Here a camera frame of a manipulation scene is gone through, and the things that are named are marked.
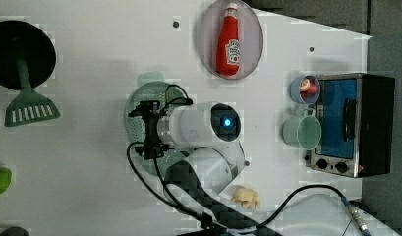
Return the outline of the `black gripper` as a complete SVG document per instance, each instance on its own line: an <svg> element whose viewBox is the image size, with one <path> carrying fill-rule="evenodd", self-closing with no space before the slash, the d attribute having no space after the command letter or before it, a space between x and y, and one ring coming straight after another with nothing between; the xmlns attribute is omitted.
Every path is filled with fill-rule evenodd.
<svg viewBox="0 0 402 236"><path fill-rule="evenodd" d="M170 149L170 146L159 138L157 131L157 124L164 115L158 100L141 101L138 107L128 114L129 117L141 116L144 121L144 145L135 148L135 152L144 160L161 158L164 152Z"/></svg>

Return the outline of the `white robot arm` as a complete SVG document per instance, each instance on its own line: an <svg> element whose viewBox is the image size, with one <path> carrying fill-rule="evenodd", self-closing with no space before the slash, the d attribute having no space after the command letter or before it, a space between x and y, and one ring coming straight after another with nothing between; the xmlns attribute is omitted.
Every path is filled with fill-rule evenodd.
<svg viewBox="0 0 402 236"><path fill-rule="evenodd" d="M127 117L144 124L144 138L131 142L127 153L151 165L162 187L161 201L199 221L207 234L282 236L254 219L240 201L219 196L246 167L242 123L234 108L181 98L164 105L146 100Z"/></svg>

